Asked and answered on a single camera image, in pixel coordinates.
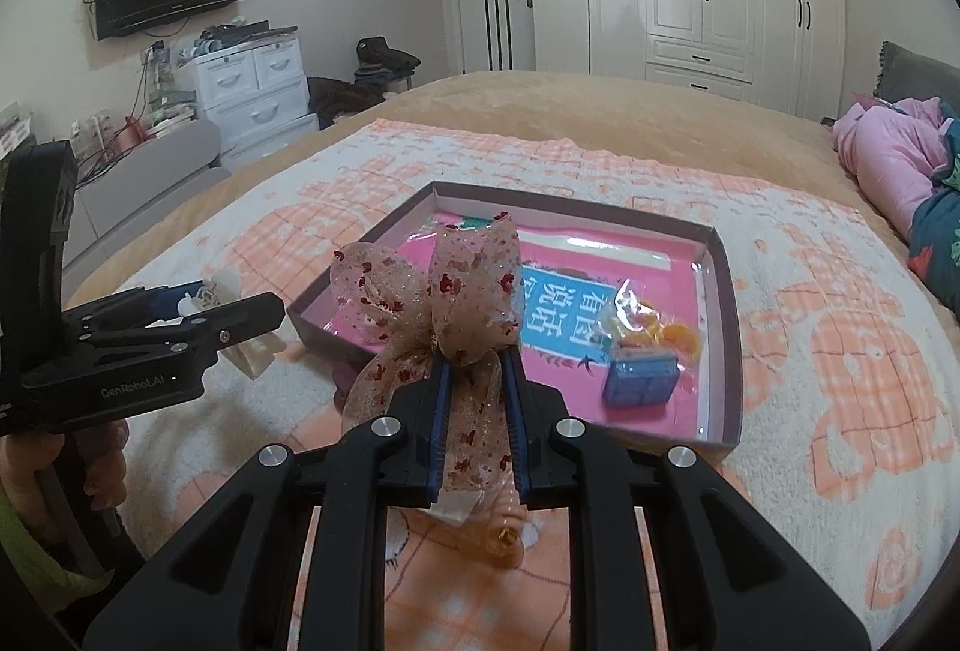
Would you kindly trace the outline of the person's left hand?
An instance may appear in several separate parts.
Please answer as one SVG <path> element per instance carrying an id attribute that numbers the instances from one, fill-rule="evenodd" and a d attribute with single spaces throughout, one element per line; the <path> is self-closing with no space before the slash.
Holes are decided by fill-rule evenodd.
<path id="1" fill-rule="evenodd" d="M 127 498 L 124 448 L 128 442 L 128 423 L 109 422 L 85 435 L 93 438 L 93 454 L 86 459 L 83 493 L 91 498 L 94 509 L 117 508 Z M 2 438 L 2 488 L 14 511 L 31 524 L 46 514 L 37 474 L 52 466 L 65 444 L 64 435 L 26 433 Z"/>

